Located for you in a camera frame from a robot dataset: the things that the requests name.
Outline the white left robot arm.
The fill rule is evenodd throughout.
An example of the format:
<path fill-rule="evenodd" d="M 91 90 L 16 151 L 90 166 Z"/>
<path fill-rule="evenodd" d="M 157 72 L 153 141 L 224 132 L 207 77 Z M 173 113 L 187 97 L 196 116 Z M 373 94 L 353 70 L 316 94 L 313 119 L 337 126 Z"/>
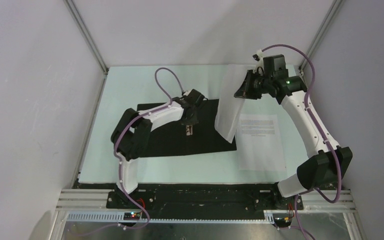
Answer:
<path fill-rule="evenodd" d="M 134 192 L 138 187 L 137 159 L 148 146 L 152 131 L 171 122 L 187 126 L 197 124 L 198 109 L 206 99 L 192 89 L 180 97 L 170 97 L 167 103 L 157 107 L 140 111 L 129 108 L 123 113 L 110 140 L 113 154 L 119 161 L 116 185 L 122 192 L 118 201 L 125 208 L 133 208 L 138 202 L 138 194 Z"/>

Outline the white paper stack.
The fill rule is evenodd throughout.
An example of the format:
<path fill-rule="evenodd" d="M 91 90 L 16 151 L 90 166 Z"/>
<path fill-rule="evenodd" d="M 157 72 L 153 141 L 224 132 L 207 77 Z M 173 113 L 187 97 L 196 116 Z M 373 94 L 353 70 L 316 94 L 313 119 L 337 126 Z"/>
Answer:
<path fill-rule="evenodd" d="M 247 71 L 251 69 L 251 65 L 229 64 L 221 81 L 214 128 L 230 144 L 235 137 L 239 115 L 245 103 L 243 98 L 235 98 L 234 94 L 243 84 Z"/>

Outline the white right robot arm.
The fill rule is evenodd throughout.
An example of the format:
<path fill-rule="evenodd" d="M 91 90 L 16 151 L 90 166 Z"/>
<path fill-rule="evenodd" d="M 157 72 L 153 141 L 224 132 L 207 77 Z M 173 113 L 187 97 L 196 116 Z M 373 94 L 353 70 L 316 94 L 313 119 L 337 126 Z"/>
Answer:
<path fill-rule="evenodd" d="M 353 153 L 341 147 L 322 123 L 310 101 L 309 89 L 300 76 L 290 76 L 282 54 L 263 57 L 256 53 L 254 69 L 246 72 L 244 81 L 234 93 L 235 98 L 259 100 L 268 94 L 288 113 L 303 140 L 308 160 L 297 167 L 296 174 L 276 184 L 271 204 L 284 209 L 291 197 L 318 190 L 327 184 L 337 184 L 341 192 L 342 179 Z"/>

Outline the beige black file folder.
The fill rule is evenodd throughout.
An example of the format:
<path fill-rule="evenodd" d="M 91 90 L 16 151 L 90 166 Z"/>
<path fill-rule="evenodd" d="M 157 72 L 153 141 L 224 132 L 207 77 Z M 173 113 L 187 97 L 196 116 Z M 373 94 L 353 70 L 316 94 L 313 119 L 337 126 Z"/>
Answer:
<path fill-rule="evenodd" d="M 191 136 L 186 135 L 186 125 L 182 125 L 180 121 L 169 122 L 153 130 L 141 157 L 173 157 L 236 151 L 236 142 L 234 140 L 232 143 L 227 142 L 215 130 L 218 104 L 218 99 L 204 102 L 203 107 L 198 110 L 199 123 L 193 125 Z"/>

